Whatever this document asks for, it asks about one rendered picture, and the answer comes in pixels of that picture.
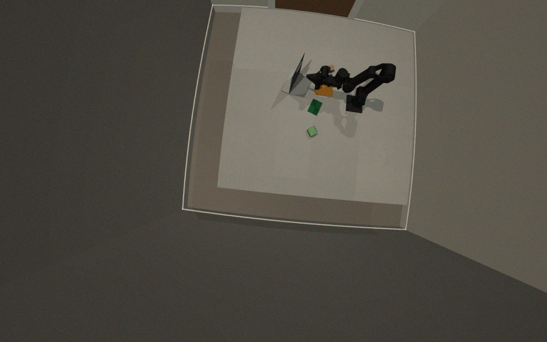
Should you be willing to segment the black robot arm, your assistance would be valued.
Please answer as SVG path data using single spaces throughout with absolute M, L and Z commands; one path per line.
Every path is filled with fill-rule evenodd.
M 375 72 L 382 69 L 382 71 L 377 75 Z M 334 81 L 332 86 L 337 87 L 345 93 L 350 93 L 355 89 L 356 86 L 367 81 L 370 78 L 374 78 L 373 81 L 370 81 L 365 87 L 359 86 L 356 90 L 356 95 L 351 99 L 351 104 L 353 107 L 362 107 L 365 105 L 367 95 L 372 92 L 377 87 L 381 86 L 383 83 L 388 84 L 395 79 L 396 75 L 396 66 L 389 63 L 382 63 L 377 66 L 370 66 L 366 71 L 361 72 L 359 75 L 350 78 L 350 73 L 345 68 L 340 68 L 334 76 Z

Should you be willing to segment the green rectangular block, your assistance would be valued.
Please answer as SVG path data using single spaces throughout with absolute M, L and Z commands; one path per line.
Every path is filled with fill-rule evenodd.
M 316 133 L 317 133 L 313 126 L 312 126 L 312 128 L 307 129 L 307 132 L 310 135 L 310 137 L 312 137 L 313 135 L 316 135 Z

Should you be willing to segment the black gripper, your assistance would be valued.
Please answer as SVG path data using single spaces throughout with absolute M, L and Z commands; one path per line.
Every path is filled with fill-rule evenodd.
M 327 87 L 332 86 L 334 77 L 327 75 L 327 71 L 327 66 L 322 66 L 322 73 L 319 71 L 316 74 L 306 75 L 315 84 L 315 90 L 318 90 L 322 85 L 327 85 Z

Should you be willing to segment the orange square mat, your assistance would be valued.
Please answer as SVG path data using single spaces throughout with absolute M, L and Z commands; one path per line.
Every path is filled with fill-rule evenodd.
M 333 96 L 333 87 L 327 85 L 322 85 L 318 90 L 315 90 L 315 95 L 324 95 L 324 96 Z

